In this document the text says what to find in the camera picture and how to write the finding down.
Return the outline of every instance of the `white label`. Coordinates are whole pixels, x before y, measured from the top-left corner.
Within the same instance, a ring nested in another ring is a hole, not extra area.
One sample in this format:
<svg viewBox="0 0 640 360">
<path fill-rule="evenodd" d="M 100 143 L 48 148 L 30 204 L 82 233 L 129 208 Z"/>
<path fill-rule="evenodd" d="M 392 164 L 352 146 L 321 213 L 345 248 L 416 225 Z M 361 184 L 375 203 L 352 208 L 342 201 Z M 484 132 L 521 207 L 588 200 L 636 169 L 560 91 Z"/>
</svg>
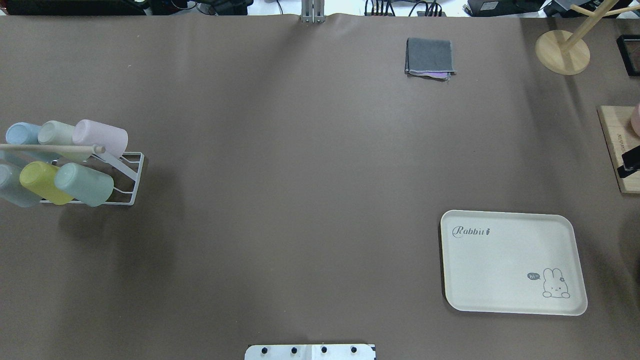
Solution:
<svg viewBox="0 0 640 360">
<path fill-rule="evenodd" d="M 499 1 L 491 1 L 489 3 L 483 3 L 480 11 L 483 10 L 493 10 L 498 6 Z"/>
</svg>

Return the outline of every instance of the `yellow cup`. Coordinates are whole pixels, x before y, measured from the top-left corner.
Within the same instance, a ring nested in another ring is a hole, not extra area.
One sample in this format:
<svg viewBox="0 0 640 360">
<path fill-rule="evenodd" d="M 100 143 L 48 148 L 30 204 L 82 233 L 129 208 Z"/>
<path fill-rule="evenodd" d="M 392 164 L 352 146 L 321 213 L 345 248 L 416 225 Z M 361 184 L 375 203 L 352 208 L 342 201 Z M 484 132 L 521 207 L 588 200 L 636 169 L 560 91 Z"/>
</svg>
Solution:
<svg viewBox="0 0 640 360">
<path fill-rule="evenodd" d="M 64 205 L 74 198 L 58 189 L 53 183 L 58 169 L 51 164 L 34 161 L 20 172 L 20 184 L 55 205 Z"/>
</svg>

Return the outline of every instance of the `wooden stand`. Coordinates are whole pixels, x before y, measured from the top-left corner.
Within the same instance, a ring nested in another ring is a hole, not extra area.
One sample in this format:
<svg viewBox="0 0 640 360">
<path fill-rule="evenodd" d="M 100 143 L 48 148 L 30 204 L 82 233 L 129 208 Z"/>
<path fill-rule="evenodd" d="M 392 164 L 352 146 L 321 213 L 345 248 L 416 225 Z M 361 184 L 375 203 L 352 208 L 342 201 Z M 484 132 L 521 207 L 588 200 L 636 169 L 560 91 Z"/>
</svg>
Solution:
<svg viewBox="0 0 640 360">
<path fill-rule="evenodd" d="M 595 24 L 605 16 L 636 10 L 640 6 L 609 11 L 618 0 L 605 0 L 596 11 L 591 12 L 577 5 L 571 9 L 583 15 L 586 19 L 574 33 L 564 30 L 552 30 L 542 34 L 536 41 L 536 55 L 549 70 L 562 75 L 576 75 L 589 65 L 591 53 L 589 47 L 582 41 Z"/>
<path fill-rule="evenodd" d="M 640 193 L 640 172 L 624 179 L 618 176 L 618 167 L 622 166 L 622 154 L 640 145 L 640 136 L 631 128 L 633 110 L 633 106 L 598 107 L 598 116 L 607 140 L 613 170 L 623 193 Z"/>
</svg>

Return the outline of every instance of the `round wooden base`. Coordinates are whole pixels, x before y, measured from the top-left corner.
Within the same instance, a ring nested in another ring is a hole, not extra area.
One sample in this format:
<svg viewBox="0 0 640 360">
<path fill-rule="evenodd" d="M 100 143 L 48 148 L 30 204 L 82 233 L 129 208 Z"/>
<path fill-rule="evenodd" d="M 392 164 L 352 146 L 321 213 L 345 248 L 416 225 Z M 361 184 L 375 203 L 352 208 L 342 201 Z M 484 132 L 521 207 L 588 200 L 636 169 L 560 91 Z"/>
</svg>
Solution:
<svg viewBox="0 0 640 360">
<path fill-rule="evenodd" d="M 562 75 L 576 75 L 589 65 L 591 54 L 584 41 L 579 40 L 571 49 L 562 52 L 560 44 L 572 34 L 569 31 L 548 31 L 536 41 L 536 55 L 544 66 Z"/>
</svg>

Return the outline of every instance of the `pink object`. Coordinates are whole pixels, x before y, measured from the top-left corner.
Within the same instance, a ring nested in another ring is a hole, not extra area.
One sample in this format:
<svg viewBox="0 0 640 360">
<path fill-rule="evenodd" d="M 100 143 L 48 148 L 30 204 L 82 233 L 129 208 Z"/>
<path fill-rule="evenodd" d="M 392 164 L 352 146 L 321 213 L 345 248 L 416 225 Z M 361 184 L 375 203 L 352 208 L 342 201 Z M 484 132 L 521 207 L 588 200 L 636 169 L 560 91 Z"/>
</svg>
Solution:
<svg viewBox="0 0 640 360">
<path fill-rule="evenodd" d="M 640 136 L 640 104 L 636 105 L 634 112 L 631 113 L 631 127 Z"/>
<path fill-rule="evenodd" d="M 119 127 L 84 119 L 76 125 L 72 141 L 76 145 L 104 146 L 106 152 L 119 158 L 127 149 L 129 135 Z"/>
</svg>

